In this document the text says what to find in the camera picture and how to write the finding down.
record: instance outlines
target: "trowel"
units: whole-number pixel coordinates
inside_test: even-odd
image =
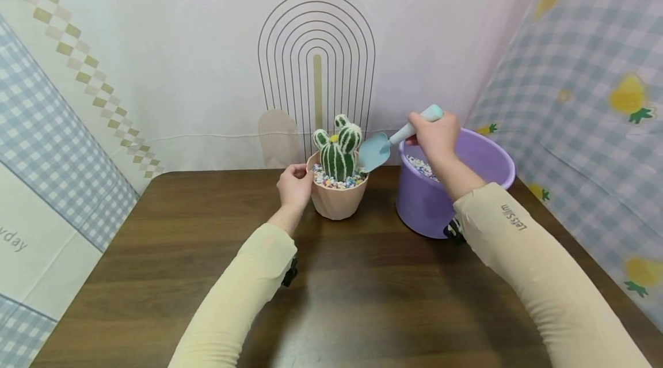
[[[421,112],[421,116],[429,122],[435,122],[442,118],[442,109],[437,105],[431,105]],[[415,132],[413,125],[408,122],[391,138],[388,138],[382,132],[374,134],[359,147],[359,167],[364,168],[366,172],[379,167],[389,159],[392,146],[396,146],[401,141],[413,136]]]

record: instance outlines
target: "cactus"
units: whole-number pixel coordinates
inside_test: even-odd
[[[345,115],[337,115],[334,124],[340,129],[338,134],[328,136],[323,129],[317,129],[313,141],[320,149],[320,163],[325,172],[337,181],[345,181],[356,172],[355,151],[361,145],[361,128],[350,123]]]

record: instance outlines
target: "left hand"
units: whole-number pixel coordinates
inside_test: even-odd
[[[291,165],[281,173],[276,188],[279,189],[282,207],[304,210],[311,198],[313,172],[306,169],[306,164]]]

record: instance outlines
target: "brown tabletop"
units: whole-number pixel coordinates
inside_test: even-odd
[[[153,180],[32,366],[166,367],[205,294],[279,207],[279,173]],[[398,219],[397,178],[397,167],[373,172],[344,221],[309,206],[295,236],[300,273],[258,316],[240,367],[550,366],[518,297],[470,247],[428,240]],[[663,367],[659,330],[522,183],[510,192]]]

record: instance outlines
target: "arm sleeve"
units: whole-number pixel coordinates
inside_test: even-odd
[[[292,238],[274,225],[253,232],[193,315],[169,368],[235,367],[250,325],[296,252]]]
[[[515,290],[554,367],[650,367],[571,255],[493,183],[454,204],[463,236]]]

